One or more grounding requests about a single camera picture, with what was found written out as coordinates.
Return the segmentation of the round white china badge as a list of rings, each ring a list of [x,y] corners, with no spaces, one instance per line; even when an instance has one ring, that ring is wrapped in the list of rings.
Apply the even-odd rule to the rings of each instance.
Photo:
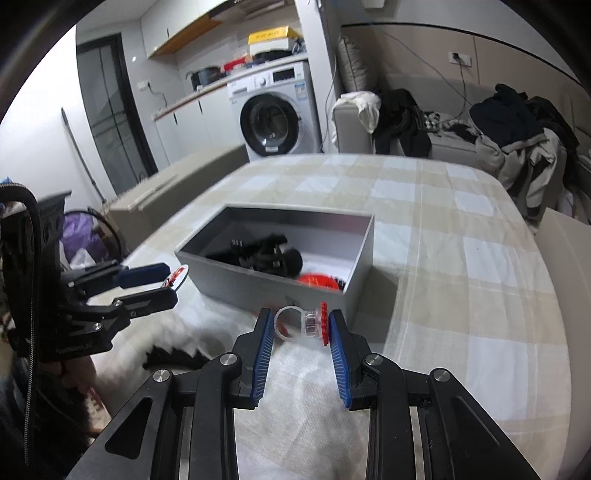
[[[187,279],[188,272],[189,267],[186,264],[180,265],[174,272],[168,275],[161,284],[161,287],[177,291]]]

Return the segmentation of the black toothed hair clip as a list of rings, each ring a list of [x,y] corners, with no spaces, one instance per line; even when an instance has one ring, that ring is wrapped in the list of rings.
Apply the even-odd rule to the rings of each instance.
[[[155,371],[159,369],[172,370],[200,370],[209,361],[199,350],[192,354],[184,350],[172,348],[170,351],[153,346],[145,355],[142,368],[146,371]]]

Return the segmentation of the black hair claw clip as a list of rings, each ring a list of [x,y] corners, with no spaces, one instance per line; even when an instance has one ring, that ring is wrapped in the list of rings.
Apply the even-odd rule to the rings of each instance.
[[[293,247],[283,250],[283,245],[287,245],[283,234],[252,241],[232,239],[228,248],[209,253],[205,258],[259,273],[296,278],[304,266],[303,256]]]

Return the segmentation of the beige chair back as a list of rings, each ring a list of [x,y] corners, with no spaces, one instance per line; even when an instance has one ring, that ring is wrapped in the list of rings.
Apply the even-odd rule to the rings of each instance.
[[[245,145],[191,153],[118,196],[106,211],[129,250],[217,182],[249,162]]]

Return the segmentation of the grey open cardboard box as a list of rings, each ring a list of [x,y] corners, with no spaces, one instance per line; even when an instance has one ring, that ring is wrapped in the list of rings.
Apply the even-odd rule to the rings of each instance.
[[[256,313],[326,303],[352,321],[373,266],[368,213],[226,205],[176,248],[201,294]]]

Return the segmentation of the checkered beige tablecloth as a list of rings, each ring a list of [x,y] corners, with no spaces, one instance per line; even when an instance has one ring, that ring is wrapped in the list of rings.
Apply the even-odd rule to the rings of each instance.
[[[571,412],[564,322],[543,257],[505,189],[468,167],[396,156],[252,162],[129,257],[174,251],[229,204],[363,212],[373,267],[353,330],[401,367],[450,370],[544,479],[561,476]],[[329,350],[276,342],[263,400],[235,415],[243,479],[361,479],[369,416],[339,399]]]

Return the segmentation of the black glass door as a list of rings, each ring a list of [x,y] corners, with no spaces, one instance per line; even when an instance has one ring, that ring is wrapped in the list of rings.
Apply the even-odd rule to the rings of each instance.
[[[132,94],[122,36],[76,47],[78,77],[91,135],[117,195],[157,172]]]

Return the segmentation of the black kettle on counter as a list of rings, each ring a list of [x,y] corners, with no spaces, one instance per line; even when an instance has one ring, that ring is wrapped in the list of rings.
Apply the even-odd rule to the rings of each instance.
[[[207,85],[221,80],[225,74],[218,66],[208,66],[195,71],[189,71],[186,73],[185,78],[190,81],[193,91],[198,91]]]

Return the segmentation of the white washing machine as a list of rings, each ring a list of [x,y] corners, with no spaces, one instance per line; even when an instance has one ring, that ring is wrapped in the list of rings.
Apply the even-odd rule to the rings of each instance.
[[[228,99],[250,161],[321,151],[308,61],[291,60],[233,80]]]

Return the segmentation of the grey sofa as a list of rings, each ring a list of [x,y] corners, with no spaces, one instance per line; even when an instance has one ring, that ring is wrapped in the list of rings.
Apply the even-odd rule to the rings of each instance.
[[[475,149],[477,132],[470,123],[470,109],[473,105],[493,96],[495,88],[469,93],[464,96],[460,104],[455,104],[451,95],[435,88],[399,87],[396,89],[408,90],[424,113],[426,131],[432,142],[431,153],[425,159],[477,168]],[[373,134],[367,133],[363,128],[355,107],[339,107],[337,127],[334,128],[335,134],[332,141],[339,152],[377,154]],[[575,186],[580,180],[579,147],[576,179],[568,186]],[[389,154],[405,156],[398,140],[391,143]]]

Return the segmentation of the pile of dark clothes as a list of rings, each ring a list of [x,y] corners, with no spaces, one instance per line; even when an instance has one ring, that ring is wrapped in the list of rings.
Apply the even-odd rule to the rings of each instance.
[[[505,84],[473,105],[477,168],[495,177],[521,215],[539,220],[577,173],[579,141],[554,104]]]

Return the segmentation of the grey striped cushion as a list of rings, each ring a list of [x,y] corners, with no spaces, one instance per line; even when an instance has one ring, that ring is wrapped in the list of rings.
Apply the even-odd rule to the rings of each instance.
[[[346,93],[372,91],[376,84],[376,76],[362,48],[349,39],[339,37],[337,46],[339,75]]]

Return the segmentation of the yellow cardboard box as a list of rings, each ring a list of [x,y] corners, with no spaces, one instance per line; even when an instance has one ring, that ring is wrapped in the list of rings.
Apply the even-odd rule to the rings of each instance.
[[[249,55],[266,53],[269,51],[291,51],[303,36],[290,26],[281,26],[260,30],[249,34]]]

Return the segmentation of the white wall socket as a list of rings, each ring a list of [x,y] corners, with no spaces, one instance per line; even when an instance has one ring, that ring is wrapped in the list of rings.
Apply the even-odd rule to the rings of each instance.
[[[460,65],[462,67],[472,67],[472,57],[468,54],[462,54],[458,52],[449,53],[449,62],[451,64]]]

